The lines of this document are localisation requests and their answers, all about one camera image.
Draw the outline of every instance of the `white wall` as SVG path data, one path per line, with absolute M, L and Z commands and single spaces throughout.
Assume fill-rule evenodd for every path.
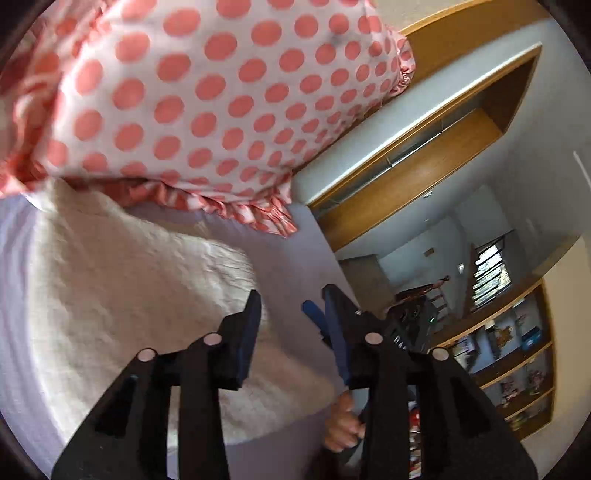
M 484 184 L 456 206 L 456 215 L 475 247 L 484 245 L 511 230 L 494 192 Z
M 430 248 L 435 253 L 425 257 Z M 468 243 L 452 218 L 439 223 L 379 260 L 395 292 L 433 283 L 446 275 L 450 281 L 443 287 L 447 304 L 458 312 L 463 306 L 465 280 L 457 266 L 465 261 Z

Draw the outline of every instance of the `person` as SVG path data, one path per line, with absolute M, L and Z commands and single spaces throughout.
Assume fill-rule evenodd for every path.
M 331 452 L 339 453 L 354 447 L 365 437 L 365 425 L 352 412 L 353 406 L 353 397 L 347 390 L 330 409 L 330 418 L 326 420 L 324 446 Z

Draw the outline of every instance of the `pillow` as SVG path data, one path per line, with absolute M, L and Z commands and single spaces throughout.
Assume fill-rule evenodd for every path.
M 292 170 L 413 71 L 372 0 L 66 0 L 18 87 L 0 192 L 64 177 L 287 236 Z

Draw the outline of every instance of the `wooden trim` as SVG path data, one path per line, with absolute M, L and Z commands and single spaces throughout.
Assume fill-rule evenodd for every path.
M 541 341 L 530 351 L 524 352 L 520 347 L 495 361 L 488 367 L 483 368 L 473 376 L 474 381 L 480 388 L 487 388 L 500 382 L 504 378 L 507 378 L 552 346 L 553 341 L 548 339 L 547 336 L 545 338 L 545 341 Z M 508 368 L 508 365 L 513 365 L 516 360 L 520 360 L 519 363 Z
M 536 59 L 541 52 L 541 47 L 533 48 L 532 50 L 524 53 L 521 57 L 513 60 L 512 62 L 505 65 L 503 68 L 500 68 L 495 73 L 488 76 L 486 79 L 481 81 L 480 83 L 474 85 L 471 89 L 467 90 L 466 92 L 462 93 L 458 97 L 451 100 L 449 103 L 443 105 L 441 108 L 436 110 L 432 115 L 428 118 L 420 122 L 414 128 L 410 129 L 408 132 L 397 138 L 393 141 L 389 146 L 381 150 L 379 153 L 375 154 L 371 157 L 368 161 L 366 161 L 362 166 L 360 166 L 357 170 L 347 175 L 344 179 L 336 183 L 334 186 L 326 190 L 322 195 L 320 195 L 317 199 L 313 200 L 308 204 L 308 207 L 314 209 L 320 207 L 325 202 L 329 201 L 331 197 L 333 197 L 337 192 L 342 189 L 348 187 L 351 182 L 357 180 L 357 178 L 361 175 L 365 174 L 367 169 L 372 168 L 377 162 L 382 161 L 383 158 L 388 155 L 392 150 L 398 148 L 403 143 L 407 142 L 411 137 L 419 133 L 420 131 L 429 128 L 436 122 L 440 121 L 443 117 L 451 113 L 453 110 L 457 109 L 458 107 L 462 106 L 464 103 L 470 101 L 479 93 L 483 92 L 485 89 L 493 85 L 495 82 L 501 80 L 503 77 L 509 75 L 511 72 L 516 70 L 517 68 L 521 67 L 525 63 L 531 61 L 532 59 Z
M 371 230 L 463 167 L 501 137 L 477 109 L 354 196 L 318 224 L 333 251 Z
M 532 293 L 542 283 L 542 279 L 529 276 L 505 293 L 492 300 L 472 315 L 458 320 L 443 330 L 433 334 L 431 344 L 442 348 L 454 344 L 460 338 L 478 330 L 491 320 L 509 310 L 516 302 Z
M 541 392 L 535 397 L 530 395 L 527 390 L 524 390 L 519 395 L 511 400 L 508 407 L 498 406 L 496 408 L 499 415 L 502 415 L 505 420 L 512 419 L 519 415 L 522 411 L 537 404 L 542 398 L 546 398 L 554 390 L 552 377 L 549 375 L 543 383 Z
M 403 28 L 417 61 L 411 87 L 478 47 L 549 17 L 535 0 L 473 0 Z

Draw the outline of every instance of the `mattress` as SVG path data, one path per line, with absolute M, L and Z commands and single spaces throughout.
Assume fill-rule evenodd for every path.
M 0 201 L 0 411 L 31 459 L 49 475 L 63 443 L 33 374 L 25 310 L 36 212 L 23 197 Z M 157 222 L 202 222 L 213 238 L 245 251 L 284 349 L 342 389 L 332 352 L 321 343 L 300 306 L 307 299 L 322 304 L 321 290 L 328 283 L 338 285 L 351 298 L 353 294 L 308 208 L 295 204 L 290 212 L 300 230 L 284 239 L 203 212 L 181 212 L 151 203 L 129 210 Z M 268 436 L 228 447 L 232 479 L 302 478 L 320 448 L 326 416 L 327 411 L 321 411 Z M 176 477 L 175 455 L 169 457 L 168 474 Z

